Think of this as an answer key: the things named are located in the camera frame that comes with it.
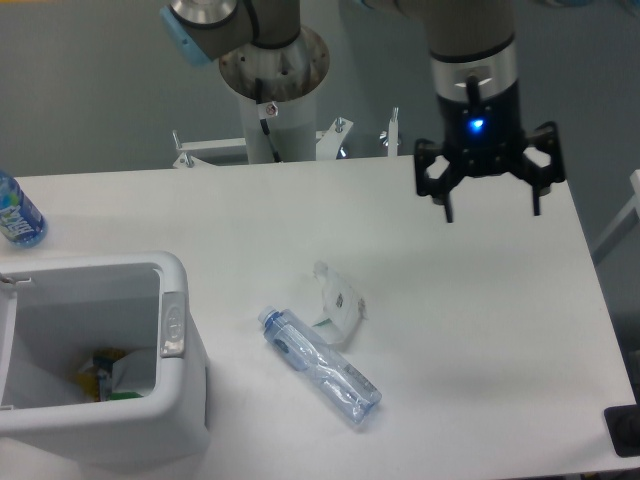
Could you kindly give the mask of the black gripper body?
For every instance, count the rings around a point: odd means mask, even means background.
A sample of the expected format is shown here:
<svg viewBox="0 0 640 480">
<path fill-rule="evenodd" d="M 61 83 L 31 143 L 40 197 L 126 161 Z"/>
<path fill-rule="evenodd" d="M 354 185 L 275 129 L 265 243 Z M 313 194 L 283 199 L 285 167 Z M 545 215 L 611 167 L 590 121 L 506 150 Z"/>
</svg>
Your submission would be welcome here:
<svg viewBox="0 0 640 480">
<path fill-rule="evenodd" d="M 444 123 L 440 155 L 448 162 L 443 178 L 480 178 L 510 173 L 522 178 L 526 172 L 523 152 L 525 133 L 521 125 L 519 85 L 490 98 L 472 89 L 472 103 L 438 97 Z"/>
</svg>

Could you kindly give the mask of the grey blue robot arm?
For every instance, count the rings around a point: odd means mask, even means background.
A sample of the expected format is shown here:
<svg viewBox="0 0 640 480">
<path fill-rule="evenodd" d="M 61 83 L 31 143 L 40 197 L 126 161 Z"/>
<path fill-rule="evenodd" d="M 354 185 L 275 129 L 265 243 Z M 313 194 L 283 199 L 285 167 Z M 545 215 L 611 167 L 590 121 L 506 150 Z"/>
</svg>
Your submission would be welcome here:
<svg viewBox="0 0 640 480">
<path fill-rule="evenodd" d="M 559 132 L 547 122 L 522 128 L 512 4 L 508 1 L 373 1 L 370 8 L 425 28 L 444 139 L 414 147 L 416 192 L 444 208 L 466 178 L 511 174 L 534 200 L 565 179 Z M 323 40 L 300 20 L 296 1 L 171 1 L 162 22 L 194 65 L 217 62 L 227 85 L 246 98 L 270 161 L 277 107 L 313 94 L 325 79 Z"/>
</svg>

